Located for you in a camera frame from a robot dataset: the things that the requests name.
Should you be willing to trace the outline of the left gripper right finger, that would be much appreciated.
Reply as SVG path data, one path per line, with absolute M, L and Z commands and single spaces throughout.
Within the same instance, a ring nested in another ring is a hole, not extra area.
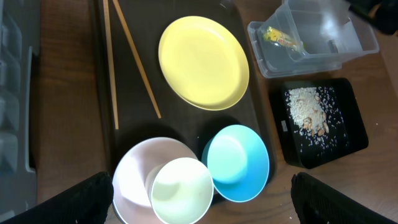
M 397 224 L 305 172 L 293 175 L 291 198 L 301 224 Z

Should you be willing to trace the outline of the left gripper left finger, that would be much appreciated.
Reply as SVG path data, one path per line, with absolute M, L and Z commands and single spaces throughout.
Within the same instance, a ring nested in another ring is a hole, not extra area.
M 112 178 L 108 172 L 101 171 L 4 223 L 103 224 L 113 195 Z

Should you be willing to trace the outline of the white pink bowl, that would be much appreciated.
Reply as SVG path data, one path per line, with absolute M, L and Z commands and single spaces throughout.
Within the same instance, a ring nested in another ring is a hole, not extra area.
M 121 222 L 161 222 L 149 202 L 146 178 L 153 168 L 180 157 L 196 155 L 184 143 L 166 137 L 146 139 L 125 153 L 113 175 L 113 208 Z

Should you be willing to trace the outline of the light blue bowl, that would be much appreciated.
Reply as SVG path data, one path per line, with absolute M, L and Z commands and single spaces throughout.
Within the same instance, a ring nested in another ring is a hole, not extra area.
M 216 191 L 236 203 L 256 198 L 266 186 L 271 170 L 263 140 L 241 124 L 216 133 L 205 145 L 201 161 L 210 171 Z

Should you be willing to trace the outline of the white paper cup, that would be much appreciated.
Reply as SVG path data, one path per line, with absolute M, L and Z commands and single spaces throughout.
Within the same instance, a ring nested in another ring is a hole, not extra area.
M 154 167 L 145 189 L 156 217 L 166 224 L 193 224 L 210 208 L 213 178 L 199 160 L 181 157 Z

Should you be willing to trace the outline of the green snack wrapper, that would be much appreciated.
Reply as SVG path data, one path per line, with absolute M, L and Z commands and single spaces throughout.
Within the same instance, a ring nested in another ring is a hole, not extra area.
M 302 41 L 297 42 L 291 36 L 271 26 L 261 30 L 261 37 L 265 43 L 275 47 L 285 48 L 291 52 L 305 50 L 305 44 Z

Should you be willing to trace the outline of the wooden chopstick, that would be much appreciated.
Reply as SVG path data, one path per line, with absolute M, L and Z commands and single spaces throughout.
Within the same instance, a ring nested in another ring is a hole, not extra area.
M 106 34 L 106 48 L 108 56 L 109 84 L 111 90 L 111 102 L 112 102 L 113 117 L 114 117 L 114 128 L 119 129 L 118 104 L 117 104 L 117 95 L 116 95 L 116 81 L 114 73 L 114 59 L 113 59 L 113 47 L 112 47 L 112 38 L 111 38 L 108 0 L 103 0 L 103 11 L 104 11 L 105 34 Z
M 125 36 L 126 36 L 126 38 L 127 38 L 128 44 L 129 44 L 129 46 L 130 46 L 130 49 L 131 49 L 131 52 L 132 52 L 132 54 L 133 54 L 133 57 L 134 57 L 134 60 L 135 60 L 135 62 L 136 62 L 136 65 L 137 65 L 137 68 L 138 68 L 138 70 L 139 70 L 139 73 L 140 73 L 140 75 L 141 75 L 142 81 L 143 81 L 143 83 L 144 83 L 144 85 L 145 85 L 145 88 L 146 88 L 146 90 L 147 90 L 147 93 L 148 93 L 148 95 L 149 95 L 149 98 L 150 98 L 150 100 L 151 100 L 151 102 L 152 102 L 152 105 L 153 105 L 153 107 L 154 107 L 154 109 L 155 109 L 156 115 L 157 115 L 157 117 L 160 119 L 160 118 L 161 118 L 161 113 L 160 113 L 159 107 L 158 107 L 157 102 L 156 102 L 156 100 L 155 100 L 155 96 L 154 96 L 154 94 L 153 94 L 152 88 L 151 88 L 150 83 L 149 83 L 149 80 L 148 80 L 148 78 L 147 78 L 147 74 L 146 74 L 146 72 L 145 72 L 145 70 L 144 70 L 144 66 L 143 66 L 143 64 L 142 64 L 142 62 L 141 62 L 140 56 L 139 56 L 139 54 L 138 54 L 138 52 L 137 52 L 135 43 L 134 43 L 134 41 L 133 41 L 131 32 L 130 32 L 130 30 L 129 30 L 129 28 L 128 28 L 128 25 L 127 25 L 126 19 L 125 19 L 125 17 L 124 17 L 124 14 L 123 14 L 123 12 L 122 12 L 122 9 L 121 9 L 121 6 L 120 6 L 120 4 L 119 4 L 119 1 L 118 1 L 118 0 L 113 0 L 113 4 L 114 4 L 114 6 L 115 6 L 117 15 L 118 15 L 119 20 L 120 20 L 120 22 L 121 22 L 121 25 L 122 25 L 122 27 L 123 27 L 123 31 L 124 31 Z

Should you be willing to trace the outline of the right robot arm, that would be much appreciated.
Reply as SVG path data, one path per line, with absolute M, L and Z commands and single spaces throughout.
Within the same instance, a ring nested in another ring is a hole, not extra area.
M 397 36 L 397 0 L 346 0 L 349 10 L 379 32 Z

